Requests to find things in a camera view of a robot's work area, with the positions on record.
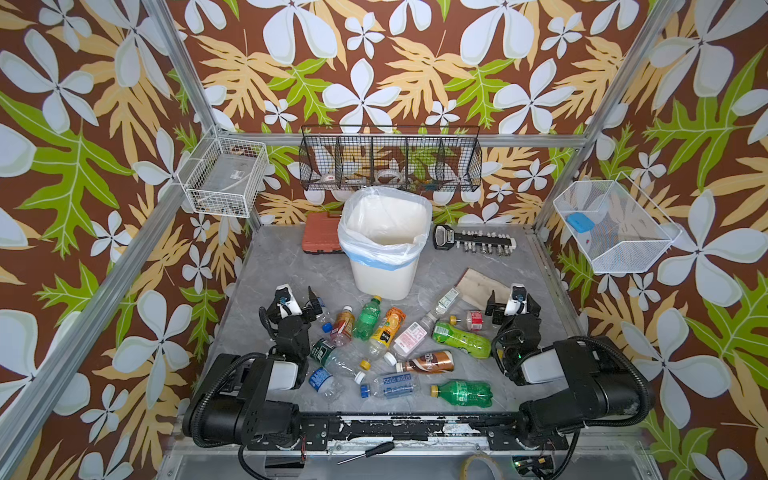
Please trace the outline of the blue object in basket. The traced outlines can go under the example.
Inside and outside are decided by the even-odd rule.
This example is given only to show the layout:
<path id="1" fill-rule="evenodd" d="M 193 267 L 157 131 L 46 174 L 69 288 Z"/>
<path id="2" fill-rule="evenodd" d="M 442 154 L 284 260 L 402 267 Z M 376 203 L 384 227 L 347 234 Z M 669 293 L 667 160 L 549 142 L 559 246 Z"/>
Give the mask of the blue object in basket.
<path id="1" fill-rule="evenodd" d="M 569 214 L 565 221 L 575 232 L 579 234 L 590 232 L 596 226 L 594 221 L 582 212 L 574 212 Z"/>

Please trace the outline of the clear blue cap bottle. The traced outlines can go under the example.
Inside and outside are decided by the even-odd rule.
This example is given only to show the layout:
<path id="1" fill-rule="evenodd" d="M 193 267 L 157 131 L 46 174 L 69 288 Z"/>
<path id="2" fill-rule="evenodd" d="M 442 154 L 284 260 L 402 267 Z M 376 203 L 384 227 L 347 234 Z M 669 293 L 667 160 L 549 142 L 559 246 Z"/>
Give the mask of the clear blue cap bottle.
<path id="1" fill-rule="evenodd" d="M 321 313 L 317 316 L 317 321 L 321 327 L 321 331 L 324 334 L 330 334 L 333 329 L 333 317 L 330 310 L 325 306 L 323 302 L 320 302 Z"/>

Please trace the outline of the small red label bottle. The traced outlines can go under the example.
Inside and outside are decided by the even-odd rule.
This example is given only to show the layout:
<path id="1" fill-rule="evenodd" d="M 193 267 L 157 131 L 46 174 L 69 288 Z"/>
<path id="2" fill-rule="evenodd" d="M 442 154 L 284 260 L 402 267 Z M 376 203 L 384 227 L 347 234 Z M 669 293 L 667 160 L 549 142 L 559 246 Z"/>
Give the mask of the small red label bottle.
<path id="1" fill-rule="evenodd" d="M 484 327 L 483 313 L 479 310 L 467 311 L 463 318 L 457 315 L 451 315 L 449 317 L 449 323 L 452 326 L 461 326 L 467 331 L 478 332 Z"/>

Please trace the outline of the tape roll front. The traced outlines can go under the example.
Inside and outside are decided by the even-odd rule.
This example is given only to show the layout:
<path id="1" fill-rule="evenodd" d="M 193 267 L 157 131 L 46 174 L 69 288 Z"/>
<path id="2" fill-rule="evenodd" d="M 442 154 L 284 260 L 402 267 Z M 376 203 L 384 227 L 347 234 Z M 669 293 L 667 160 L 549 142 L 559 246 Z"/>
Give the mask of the tape roll front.
<path id="1" fill-rule="evenodd" d="M 474 454 L 466 458 L 460 466 L 460 480 L 469 479 L 504 479 L 504 473 L 500 465 L 489 455 Z"/>

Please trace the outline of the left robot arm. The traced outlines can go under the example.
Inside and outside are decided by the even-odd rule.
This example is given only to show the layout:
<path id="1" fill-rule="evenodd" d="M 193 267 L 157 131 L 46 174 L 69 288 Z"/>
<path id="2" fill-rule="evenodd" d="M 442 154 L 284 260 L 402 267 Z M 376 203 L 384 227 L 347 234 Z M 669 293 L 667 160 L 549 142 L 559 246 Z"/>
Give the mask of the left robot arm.
<path id="1" fill-rule="evenodd" d="M 263 441 L 293 446 L 301 437 L 299 407 L 269 400 L 267 394 L 301 386 L 308 370 L 309 329 L 322 312 L 312 290 L 300 304 L 289 285 L 278 287 L 271 304 L 258 312 L 274 345 L 267 353 L 218 355 L 184 415 L 183 434 L 202 448 L 251 448 Z"/>

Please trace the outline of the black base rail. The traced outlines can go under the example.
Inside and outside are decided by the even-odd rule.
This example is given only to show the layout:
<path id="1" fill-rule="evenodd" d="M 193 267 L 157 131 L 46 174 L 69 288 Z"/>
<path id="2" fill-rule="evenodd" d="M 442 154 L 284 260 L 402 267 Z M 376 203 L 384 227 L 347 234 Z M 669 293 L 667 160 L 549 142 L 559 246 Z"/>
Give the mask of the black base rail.
<path id="1" fill-rule="evenodd" d="M 298 436 L 279 440 L 275 434 L 260 434 L 250 443 L 252 451 L 330 452 L 336 444 L 356 440 L 393 440 L 429 446 L 439 440 L 479 446 L 491 451 L 564 451 L 569 447 L 557 431 L 534 434 L 522 415 L 511 413 L 421 413 L 342 415 L 305 413 L 299 416 Z"/>

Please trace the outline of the brown coffee drink bottle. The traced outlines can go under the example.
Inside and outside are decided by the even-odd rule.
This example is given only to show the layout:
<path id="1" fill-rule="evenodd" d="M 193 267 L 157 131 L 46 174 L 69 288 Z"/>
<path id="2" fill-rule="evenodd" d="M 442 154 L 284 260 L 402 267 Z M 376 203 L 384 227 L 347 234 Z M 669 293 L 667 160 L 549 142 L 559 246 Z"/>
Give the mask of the brown coffee drink bottle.
<path id="1" fill-rule="evenodd" d="M 453 372 L 455 362 L 450 351 L 428 352 L 419 357 L 398 362 L 395 365 L 398 373 L 413 372 L 419 374 L 443 374 Z"/>

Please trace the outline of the blue label water bottle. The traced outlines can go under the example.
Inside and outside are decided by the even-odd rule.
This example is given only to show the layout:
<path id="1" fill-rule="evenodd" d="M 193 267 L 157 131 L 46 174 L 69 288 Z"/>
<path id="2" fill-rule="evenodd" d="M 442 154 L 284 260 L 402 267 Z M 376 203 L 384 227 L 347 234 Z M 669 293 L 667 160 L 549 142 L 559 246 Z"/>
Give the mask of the blue label water bottle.
<path id="1" fill-rule="evenodd" d="M 360 385 L 362 399 L 395 399 L 414 394 L 419 381 L 413 373 L 392 373 L 374 377 L 368 383 Z"/>
<path id="2" fill-rule="evenodd" d="M 310 387 L 328 401 L 338 398 L 344 385 L 323 367 L 316 369 L 308 379 Z"/>

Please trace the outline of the dark green label water bottle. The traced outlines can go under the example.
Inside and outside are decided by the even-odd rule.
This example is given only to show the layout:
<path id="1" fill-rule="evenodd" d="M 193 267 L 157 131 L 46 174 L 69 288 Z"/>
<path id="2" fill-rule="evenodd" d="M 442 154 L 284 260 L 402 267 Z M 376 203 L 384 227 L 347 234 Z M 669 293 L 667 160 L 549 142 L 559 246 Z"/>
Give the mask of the dark green label water bottle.
<path id="1" fill-rule="evenodd" d="M 352 379 L 358 385 L 366 381 L 367 370 L 361 365 L 364 357 L 351 344 L 336 346 L 330 339 L 321 338 L 312 345 L 310 357 L 334 376 Z"/>

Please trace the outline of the large green bottle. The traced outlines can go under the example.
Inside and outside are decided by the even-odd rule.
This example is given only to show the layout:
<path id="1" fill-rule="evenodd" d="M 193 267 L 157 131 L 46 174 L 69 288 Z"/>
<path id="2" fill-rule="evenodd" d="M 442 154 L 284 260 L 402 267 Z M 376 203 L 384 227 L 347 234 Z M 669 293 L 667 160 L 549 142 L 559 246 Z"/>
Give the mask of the large green bottle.
<path id="1" fill-rule="evenodd" d="M 446 322 L 437 322 L 432 338 L 439 344 L 465 351 L 476 359 L 488 359 L 491 355 L 491 341 L 487 338 L 461 330 Z"/>

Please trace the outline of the red yellow label tea bottle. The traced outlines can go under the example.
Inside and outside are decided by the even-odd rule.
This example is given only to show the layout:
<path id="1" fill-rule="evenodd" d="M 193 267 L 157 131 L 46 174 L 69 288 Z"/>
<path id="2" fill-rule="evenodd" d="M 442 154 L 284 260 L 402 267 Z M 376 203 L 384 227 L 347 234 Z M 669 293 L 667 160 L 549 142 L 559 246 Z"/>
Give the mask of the red yellow label tea bottle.
<path id="1" fill-rule="evenodd" d="M 352 340 L 355 321 L 353 308 L 344 306 L 336 317 L 330 334 L 330 339 L 336 347 L 343 347 Z"/>

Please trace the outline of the small green soda bottle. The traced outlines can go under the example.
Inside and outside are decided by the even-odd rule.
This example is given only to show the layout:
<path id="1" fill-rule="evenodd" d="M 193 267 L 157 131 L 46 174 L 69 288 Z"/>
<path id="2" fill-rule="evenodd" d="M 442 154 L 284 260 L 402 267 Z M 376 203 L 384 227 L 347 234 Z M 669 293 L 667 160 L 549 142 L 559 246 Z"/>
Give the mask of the small green soda bottle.
<path id="1" fill-rule="evenodd" d="M 373 334 L 379 321 L 382 299 L 373 296 L 362 308 L 353 328 L 353 337 L 361 341 L 367 341 Z"/>

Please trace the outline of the pink label clear bottle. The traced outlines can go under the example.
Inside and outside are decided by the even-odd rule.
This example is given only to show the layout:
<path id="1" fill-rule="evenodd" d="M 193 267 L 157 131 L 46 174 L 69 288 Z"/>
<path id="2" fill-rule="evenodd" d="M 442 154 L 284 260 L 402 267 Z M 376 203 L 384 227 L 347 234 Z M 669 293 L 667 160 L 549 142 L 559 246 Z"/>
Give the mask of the pink label clear bottle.
<path id="1" fill-rule="evenodd" d="M 431 336 L 437 318 L 431 313 L 411 323 L 394 340 L 392 351 L 398 360 L 408 358 Z"/>

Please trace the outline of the red plastic tool case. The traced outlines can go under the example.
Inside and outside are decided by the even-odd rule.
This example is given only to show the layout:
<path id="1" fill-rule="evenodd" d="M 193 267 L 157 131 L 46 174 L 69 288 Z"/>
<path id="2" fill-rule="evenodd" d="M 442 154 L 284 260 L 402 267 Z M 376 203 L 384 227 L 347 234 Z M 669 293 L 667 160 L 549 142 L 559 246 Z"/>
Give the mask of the red plastic tool case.
<path id="1" fill-rule="evenodd" d="M 314 212 L 307 216 L 302 238 L 302 250 L 307 254 L 337 254 L 342 252 L 338 238 L 339 212 Z"/>

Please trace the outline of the clear bottle green white label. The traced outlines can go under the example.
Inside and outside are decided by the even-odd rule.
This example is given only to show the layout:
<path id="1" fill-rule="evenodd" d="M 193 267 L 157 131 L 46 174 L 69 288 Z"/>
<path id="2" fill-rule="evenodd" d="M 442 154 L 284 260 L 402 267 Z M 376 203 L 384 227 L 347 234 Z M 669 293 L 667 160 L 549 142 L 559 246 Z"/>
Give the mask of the clear bottle green white label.
<path id="1" fill-rule="evenodd" d="M 444 316 L 453 307 L 456 301 L 459 299 L 460 293 L 455 288 L 451 288 L 435 304 L 433 308 L 433 314 L 436 318 Z"/>

